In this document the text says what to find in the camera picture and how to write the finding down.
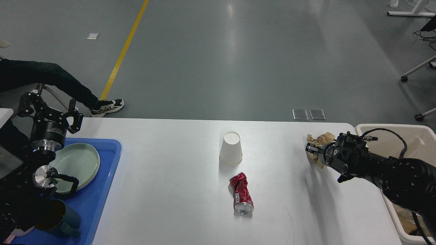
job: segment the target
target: crushed soda can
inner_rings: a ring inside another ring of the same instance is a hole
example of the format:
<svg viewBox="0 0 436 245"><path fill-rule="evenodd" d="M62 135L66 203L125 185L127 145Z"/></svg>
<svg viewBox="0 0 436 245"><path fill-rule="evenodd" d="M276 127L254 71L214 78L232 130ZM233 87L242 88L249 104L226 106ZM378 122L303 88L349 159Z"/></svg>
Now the crushed soda can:
<svg viewBox="0 0 436 245"><path fill-rule="evenodd" d="M254 210L253 200L247 189L247 176L240 172L230 179L230 185L233 186L234 208L240 214L250 214Z"/></svg>

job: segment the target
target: can lid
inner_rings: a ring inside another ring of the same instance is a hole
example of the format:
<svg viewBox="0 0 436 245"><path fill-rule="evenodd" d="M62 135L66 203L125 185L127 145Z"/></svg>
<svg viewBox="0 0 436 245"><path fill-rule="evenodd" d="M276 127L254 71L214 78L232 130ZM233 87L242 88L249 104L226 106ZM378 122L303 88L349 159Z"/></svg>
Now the can lid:
<svg viewBox="0 0 436 245"><path fill-rule="evenodd" d="M254 206L248 202L240 202L235 205L235 210L240 214L250 214L254 210Z"/></svg>

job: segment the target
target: trash bin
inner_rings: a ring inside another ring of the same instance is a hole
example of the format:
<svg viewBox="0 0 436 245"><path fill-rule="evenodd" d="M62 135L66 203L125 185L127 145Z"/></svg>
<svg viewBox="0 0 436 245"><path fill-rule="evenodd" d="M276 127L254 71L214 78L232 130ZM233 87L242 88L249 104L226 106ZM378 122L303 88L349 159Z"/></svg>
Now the trash bin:
<svg viewBox="0 0 436 245"><path fill-rule="evenodd" d="M359 124L356 126L356 133L361 135L375 128L390 129L399 134L407 143L407 151L404 157L421 159L436 166L436 135L429 127L402 124ZM377 155L399 157L401 150L404 148L402 141L393 133L378 130L369 133L369 135L378 137L377 141L367 143L369 151ZM408 243L426 244L421 236L408 235L405 232L392 202L384 195L383 199L399 237ZM429 240L432 243L435 242L431 237L429 237Z"/></svg>

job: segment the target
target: yellow floor line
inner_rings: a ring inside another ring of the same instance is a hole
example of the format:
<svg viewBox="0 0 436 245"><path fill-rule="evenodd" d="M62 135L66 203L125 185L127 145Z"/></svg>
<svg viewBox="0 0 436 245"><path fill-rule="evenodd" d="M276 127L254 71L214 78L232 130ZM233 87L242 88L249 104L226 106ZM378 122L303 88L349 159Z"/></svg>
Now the yellow floor line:
<svg viewBox="0 0 436 245"><path fill-rule="evenodd" d="M118 60L116 61L115 67L112 70L112 73L109 77L108 82L106 83L106 87L103 90L102 96L100 96L100 100L106 99L110 88L112 87L113 80L115 80L116 74L118 73L118 69L123 62L124 56L126 55L127 49L129 48L130 42L132 41L133 36L135 35L136 28L138 27L139 21L141 21L142 14L144 13L145 8L147 7L148 0L144 1L144 4L139 11L138 16L136 17L135 23L133 24L132 29L130 30L129 36L127 37L126 43L124 44L123 50L121 54L119 54Z"/></svg>

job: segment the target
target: jeans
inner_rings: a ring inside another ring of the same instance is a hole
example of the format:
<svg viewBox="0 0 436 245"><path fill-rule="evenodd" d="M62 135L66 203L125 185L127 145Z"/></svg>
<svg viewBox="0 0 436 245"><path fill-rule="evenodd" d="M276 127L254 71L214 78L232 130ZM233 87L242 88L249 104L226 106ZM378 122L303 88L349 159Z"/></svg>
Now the jeans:
<svg viewBox="0 0 436 245"><path fill-rule="evenodd" d="M70 97L92 109L98 98L58 64L35 61L0 60L0 92L32 83L56 86ZM0 145L13 155L24 158L29 139L11 120L0 128Z"/></svg>

